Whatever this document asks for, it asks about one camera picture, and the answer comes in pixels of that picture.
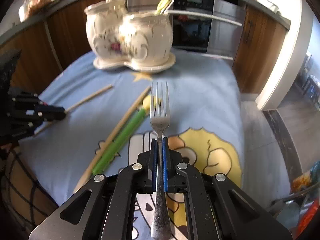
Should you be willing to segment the silver fork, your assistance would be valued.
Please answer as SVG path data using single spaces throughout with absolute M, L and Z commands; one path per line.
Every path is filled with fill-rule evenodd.
M 162 150 L 163 133 L 170 125 L 170 107 L 168 86 L 161 82 L 153 84 L 151 87 L 150 125 L 157 133 L 156 199 L 151 237 L 153 239 L 170 239 L 172 232 L 165 196 Z

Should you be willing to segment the yellow tulip spoon in holder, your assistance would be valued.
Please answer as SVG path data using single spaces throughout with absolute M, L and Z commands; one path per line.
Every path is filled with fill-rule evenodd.
M 161 0 L 157 5 L 157 9 L 155 11 L 155 15 L 163 14 L 164 9 L 167 7 L 167 4 L 169 2 L 170 2 L 170 0 Z

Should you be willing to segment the white floral ceramic utensil holder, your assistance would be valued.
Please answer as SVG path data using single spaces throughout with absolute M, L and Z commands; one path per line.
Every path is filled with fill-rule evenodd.
M 97 69 L 128 67 L 159 73 L 176 62 L 171 52 L 173 31 L 168 14 L 128 12 L 125 0 L 102 1 L 84 9 L 86 35 Z

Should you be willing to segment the brown wooden cabinet door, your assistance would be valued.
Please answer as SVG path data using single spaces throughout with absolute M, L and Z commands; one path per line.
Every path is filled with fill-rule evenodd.
M 84 9 L 104 0 L 63 0 L 1 35 L 1 54 L 20 50 L 11 86 L 40 94 L 71 63 L 91 51 Z

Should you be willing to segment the right wooden cabinet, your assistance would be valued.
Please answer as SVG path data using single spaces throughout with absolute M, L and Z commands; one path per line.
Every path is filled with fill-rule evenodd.
M 260 94 L 276 64 L 287 29 L 248 5 L 232 66 L 241 93 Z

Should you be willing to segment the black oven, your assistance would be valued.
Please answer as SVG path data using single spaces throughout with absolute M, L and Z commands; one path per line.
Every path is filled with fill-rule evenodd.
M 244 7 L 224 0 L 175 0 L 169 11 L 174 48 L 234 60 L 246 17 Z

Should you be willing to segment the green yellow tulip spoon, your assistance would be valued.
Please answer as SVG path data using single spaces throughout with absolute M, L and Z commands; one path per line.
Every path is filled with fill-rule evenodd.
M 120 133 L 116 136 L 114 141 L 104 150 L 102 157 L 93 167 L 92 174 L 95 176 L 97 174 L 103 173 L 108 167 L 109 163 L 113 160 L 116 153 L 118 153 L 123 146 L 126 144 L 128 139 L 134 133 L 134 131 L 140 126 L 140 124 L 145 119 L 147 111 L 150 110 L 151 96 L 148 95 L 144 100 L 142 107 L 129 118 L 127 124 L 122 128 Z

